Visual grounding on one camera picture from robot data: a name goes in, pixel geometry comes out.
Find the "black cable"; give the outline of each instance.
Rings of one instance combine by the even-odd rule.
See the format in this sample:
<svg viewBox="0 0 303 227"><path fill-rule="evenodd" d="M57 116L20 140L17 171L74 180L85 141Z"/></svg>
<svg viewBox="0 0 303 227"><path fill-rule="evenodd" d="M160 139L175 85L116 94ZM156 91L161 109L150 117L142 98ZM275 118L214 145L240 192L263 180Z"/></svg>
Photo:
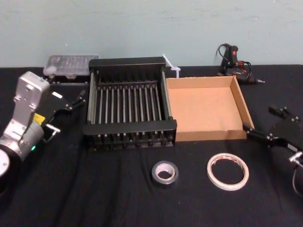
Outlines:
<svg viewBox="0 0 303 227"><path fill-rule="evenodd" d="M229 59L225 58L225 57L221 54L221 52L220 52L220 48L223 47L223 46L224 46L225 48L229 48L229 47L230 47L229 44L221 44L221 45L218 47L217 51L216 51L216 55L217 55L217 53L219 52L219 54L221 55L221 57L223 57L225 60L229 61Z"/></svg>
<svg viewBox="0 0 303 227"><path fill-rule="evenodd" d="M249 80L251 77L251 63L249 61L245 61L244 64L247 64L249 72L247 74L246 80Z"/></svg>
<svg viewBox="0 0 303 227"><path fill-rule="evenodd" d="M297 188L295 187L295 183L294 183L295 175L296 175L296 173L297 173L297 168L298 168L298 166L296 166L296 167L294 168L293 188L294 188L295 193L297 193L297 195L299 195L300 197L303 197L303 194L301 194L301 193L299 193L299 192L297 191Z"/></svg>

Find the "metal bracket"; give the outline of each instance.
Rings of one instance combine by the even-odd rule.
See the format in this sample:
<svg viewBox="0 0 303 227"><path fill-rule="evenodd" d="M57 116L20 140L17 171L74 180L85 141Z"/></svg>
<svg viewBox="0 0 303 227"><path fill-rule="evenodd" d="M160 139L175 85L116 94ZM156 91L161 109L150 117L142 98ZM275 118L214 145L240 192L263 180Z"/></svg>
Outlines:
<svg viewBox="0 0 303 227"><path fill-rule="evenodd" d="M4 135L19 142L33 121L34 113L50 85L32 72L26 72L18 79L16 103L13 117Z"/></svg>

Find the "plastic storage case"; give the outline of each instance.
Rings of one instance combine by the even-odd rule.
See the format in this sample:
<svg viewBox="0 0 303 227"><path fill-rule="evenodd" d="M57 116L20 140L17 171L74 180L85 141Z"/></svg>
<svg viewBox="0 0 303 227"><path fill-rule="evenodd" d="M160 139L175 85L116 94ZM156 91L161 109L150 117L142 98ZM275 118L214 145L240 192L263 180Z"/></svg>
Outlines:
<svg viewBox="0 0 303 227"><path fill-rule="evenodd" d="M92 150L171 146L171 116L163 57L96 59L83 134Z"/></svg>
<svg viewBox="0 0 303 227"><path fill-rule="evenodd" d="M98 58L97 54L50 55L43 69L43 74L46 76L65 76L67 79L87 76L89 75L89 61Z"/></svg>

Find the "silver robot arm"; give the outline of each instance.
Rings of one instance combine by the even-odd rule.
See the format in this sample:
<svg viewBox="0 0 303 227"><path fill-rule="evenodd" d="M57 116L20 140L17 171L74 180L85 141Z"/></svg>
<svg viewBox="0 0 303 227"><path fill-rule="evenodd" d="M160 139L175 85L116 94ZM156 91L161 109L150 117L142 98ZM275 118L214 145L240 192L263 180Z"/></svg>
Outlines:
<svg viewBox="0 0 303 227"><path fill-rule="evenodd" d="M20 163L43 137L33 121L36 108L49 93L50 84L32 72L18 79L13 117L0 138L0 194L4 192Z"/></svg>

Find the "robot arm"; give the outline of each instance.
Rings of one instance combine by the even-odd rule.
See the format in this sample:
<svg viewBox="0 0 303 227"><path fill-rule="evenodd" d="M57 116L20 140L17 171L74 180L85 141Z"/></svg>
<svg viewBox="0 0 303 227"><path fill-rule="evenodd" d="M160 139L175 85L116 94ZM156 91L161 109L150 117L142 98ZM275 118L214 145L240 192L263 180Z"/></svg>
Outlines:
<svg viewBox="0 0 303 227"><path fill-rule="evenodd" d="M41 139L46 141L45 129L53 130L47 141L60 132L51 121L58 114L70 114L84 104L84 93L69 103L58 93L50 94L50 84L32 72L18 79L13 117L0 137L0 195L16 178L20 164L32 148Z"/></svg>

